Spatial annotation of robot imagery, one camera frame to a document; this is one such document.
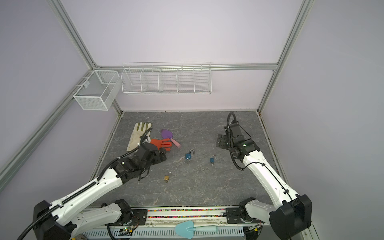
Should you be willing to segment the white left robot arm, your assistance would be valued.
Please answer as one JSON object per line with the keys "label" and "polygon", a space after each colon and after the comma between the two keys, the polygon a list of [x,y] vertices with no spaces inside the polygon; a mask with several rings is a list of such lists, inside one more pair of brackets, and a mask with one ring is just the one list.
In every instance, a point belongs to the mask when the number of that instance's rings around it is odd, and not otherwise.
{"label": "white left robot arm", "polygon": [[34,208],[33,222],[18,238],[22,240],[33,231],[38,240],[70,240],[101,225],[128,224],[133,213],[125,200],[86,213],[83,210],[128,181],[144,179],[151,166],[167,159],[166,150],[153,145],[148,133],[149,130],[144,132],[136,148],[105,166],[97,178],[51,203],[38,203]]}

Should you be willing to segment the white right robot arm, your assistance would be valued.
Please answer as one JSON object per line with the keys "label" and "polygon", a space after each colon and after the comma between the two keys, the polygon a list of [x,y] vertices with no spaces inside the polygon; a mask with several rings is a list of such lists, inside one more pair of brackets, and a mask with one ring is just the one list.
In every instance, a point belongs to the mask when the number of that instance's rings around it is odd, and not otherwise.
{"label": "white right robot arm", "polygon": [[242,201],[235,216],[245,223],[258,220],[268,224],[281,240],[293,236],[312,225],[312,201],[307,195],[299,195],[291,188],[266,160],[259,146],[230,112],[225,125],[225,134],[218,135],[216,146],[228,150],[234,166],[250,170],[266,190],[272,204],[265,204],[256,198]]}

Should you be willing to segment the cream and green work glove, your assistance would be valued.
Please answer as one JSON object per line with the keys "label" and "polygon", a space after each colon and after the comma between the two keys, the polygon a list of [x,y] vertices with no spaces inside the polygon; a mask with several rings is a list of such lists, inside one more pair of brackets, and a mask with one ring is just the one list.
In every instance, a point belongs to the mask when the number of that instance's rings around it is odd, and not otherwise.
{"label": "cream and green work glove", "polygon": [[135,124],[127,147],[127,152],[132,151],[133,149],[139,146],[141,137],[144,133],[146,133],[148,137],[150,136],[151,131],[147,132],[147,130],[149,130],[151,127],[152,124],[149,122],[140,122]]}

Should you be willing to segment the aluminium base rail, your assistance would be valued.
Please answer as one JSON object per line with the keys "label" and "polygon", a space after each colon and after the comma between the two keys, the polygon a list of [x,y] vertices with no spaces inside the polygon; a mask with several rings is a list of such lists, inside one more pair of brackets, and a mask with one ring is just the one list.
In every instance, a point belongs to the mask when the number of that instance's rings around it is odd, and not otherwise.
{"label": "aluminium base rail", "polygon": [[181,219],[217,221],[227,224],[266,223],[281,227],[292,228],[301,225],[308,228],[311,225],[311,207],[302,204],[291,206],[284,203],[275,209],[261,202],[249,202],[241,206],[221,207],[190,207],[190,208],[147,208],[134,209],[133,214],[140,215],[145,224],[150,221],[175,221]]}

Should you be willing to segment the white mesh box basket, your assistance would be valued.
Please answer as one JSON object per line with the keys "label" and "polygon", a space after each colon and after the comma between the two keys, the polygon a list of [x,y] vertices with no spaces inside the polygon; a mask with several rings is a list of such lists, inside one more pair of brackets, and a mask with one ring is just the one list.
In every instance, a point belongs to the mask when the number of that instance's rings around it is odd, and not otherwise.
{"label": "white mesh box basket", "polygon": [[93,71],[75,92],[74,98],[85,111],[108,111],[122,87],[117,71]]}

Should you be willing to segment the teal garden trowel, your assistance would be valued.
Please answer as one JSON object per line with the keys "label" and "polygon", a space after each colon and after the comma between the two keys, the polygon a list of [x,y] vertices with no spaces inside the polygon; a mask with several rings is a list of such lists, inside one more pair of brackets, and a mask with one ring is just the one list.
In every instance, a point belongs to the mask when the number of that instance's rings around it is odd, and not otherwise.
{"label": "teal garden trowel", "polygon": [[192,239],[195,232],[216,233],[217,231],[218,227],[214,225],[195,227],[193,221],[186,221],[175,226],[175,233],[186,239]]}

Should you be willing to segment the purple garden trowel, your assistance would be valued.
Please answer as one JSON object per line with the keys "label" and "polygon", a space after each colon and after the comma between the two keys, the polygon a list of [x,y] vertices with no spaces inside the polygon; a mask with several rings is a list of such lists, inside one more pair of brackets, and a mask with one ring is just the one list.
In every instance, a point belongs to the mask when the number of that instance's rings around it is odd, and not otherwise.
{"label": "purple garden trowel", "polygon": [[161,136],[163,139],[169,139],[177,148],[181,148],[181,144],[173,139],[173,133],[170,130],[162,129]]}

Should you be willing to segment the red rubber glove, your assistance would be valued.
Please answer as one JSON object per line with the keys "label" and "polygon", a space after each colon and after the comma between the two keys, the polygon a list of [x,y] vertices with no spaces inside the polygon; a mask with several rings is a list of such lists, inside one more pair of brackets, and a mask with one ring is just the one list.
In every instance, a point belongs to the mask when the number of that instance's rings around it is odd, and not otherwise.
{"label": "red rubber glove", "polygon": [[171,150],[173,145],[170,139],[151,139],[151,144],[155,145],[158,149],[164,148],[167,152]]}

